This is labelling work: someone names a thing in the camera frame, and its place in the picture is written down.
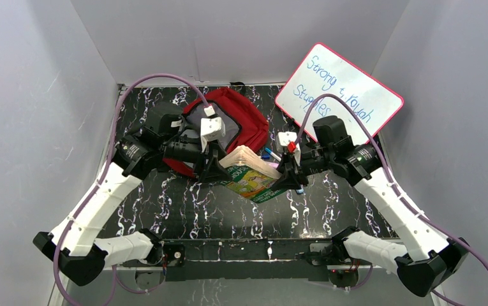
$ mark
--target green book cover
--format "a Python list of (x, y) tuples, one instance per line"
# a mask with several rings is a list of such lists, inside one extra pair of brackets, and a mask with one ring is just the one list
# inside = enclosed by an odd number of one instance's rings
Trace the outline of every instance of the green book cover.
[(260, 173), (248, 166), (231, 166), (227, 168), (231, 180), (224, 180), (221, 185), (235, 193), (259, 204), (285, 192), (286, 190), (272, 191), (270, 187), (276, 179)]

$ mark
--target cable tie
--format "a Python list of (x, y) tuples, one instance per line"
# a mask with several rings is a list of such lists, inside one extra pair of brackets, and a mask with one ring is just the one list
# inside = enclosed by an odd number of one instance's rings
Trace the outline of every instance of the cable tie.
[(92, 229), (92, 230), (102, 230), (103, 229), (103, 228), (97, 228), (95, 226), (87, 226), (87, 225), (80, 224), (77, 222), (77, 220), (72, 215), (68, 215), (67, 220), (73, 221), (73, 223), (75, 223), (81, 230), (82, 229), (85, 229), (85, 230), (86, 229)]
[(401, 198), (405, 198), (405, 196), (406, 196), (406, 195), (407, 195), (407, 193), (406, 193), (405, 191), (402, 191), (402, 192), (399, 194), (399, 196), (397, 196), (397, 198), (396, 198), (396, 199), (401, 200)]
[(419, 210), (418, 213), (415, 215), (415, 217), (418, 219), (421, 215), (424, 215), (423, 210)]

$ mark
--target white bracket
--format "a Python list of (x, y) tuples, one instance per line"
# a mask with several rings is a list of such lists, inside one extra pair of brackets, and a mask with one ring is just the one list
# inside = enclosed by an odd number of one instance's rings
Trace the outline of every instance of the white bracket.
[(206, 114), (206, 117), (212, 117), (213, 115), (216, 114), (216, 110), (214, 107), (210, 104), (210, 106), (204, 108), (204, 113)]
[[(283, 153), (285, 148), (289, 150), (291, 142), (295, 142), (296, 138), (297, 134), (295, 132), (279, 132), (276, 135), (276, 150), (280, 153)], [(300, 157), (302, 155), (300, 144), (296, 145), (292, 153), (294, 154), (297, 165), (300, 166)]]
[(94, 243), (108, 253), (105, 256), (105, 267), (146, 258), (153, 247), (150, 238), (137, 231), (121, 237), (96, 239)]
[(372, 237), (363, 231), (347, 236), (343, 245), (351, 258), (363, 259), (392, 273), (397, 273), (397, 263), (394, 259), (407, 253), (403, 244)]
[(206, 151), (206, 145), (213, 140), (225, 136), (225, 123), (221, 117), (200, 119), (200, 144), (202, 152)]

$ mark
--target whiteboard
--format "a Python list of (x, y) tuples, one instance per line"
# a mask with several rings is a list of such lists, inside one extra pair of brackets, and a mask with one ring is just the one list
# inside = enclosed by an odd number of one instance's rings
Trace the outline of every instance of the whiteboard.
[[(373, 77), (317, 43), (276, 96), (276, 105), (301, 126), (315, 97), (326, 92), (340, 97), (375, 135), (403, 106), (403, 98)], [(368, 141), (355, 119), (333, 98), (325, 98), (313, 108), (305, 131), (317, 141), (313, 122), (335, 115), (343, 120), (355, 145)]]

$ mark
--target red backpack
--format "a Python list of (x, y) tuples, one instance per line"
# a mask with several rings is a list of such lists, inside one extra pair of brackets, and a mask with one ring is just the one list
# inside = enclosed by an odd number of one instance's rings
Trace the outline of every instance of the red backpack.
[[(246, 97), (229, 87), (210, 91), (205, 97), (225, 123), (226, 135), (219, 142), (227, 153), (239, 145), (246, 145), (254, 152), (264, 147), (268, 139), (268, 121)], [(200, 119), (206, 117), (200, 98), (186, 106), (183, 114), (189, 123), (200, 126)], [(193, 177), (193, 169), (186, 163), (173, 159), (163, 161), (174, 171)]]

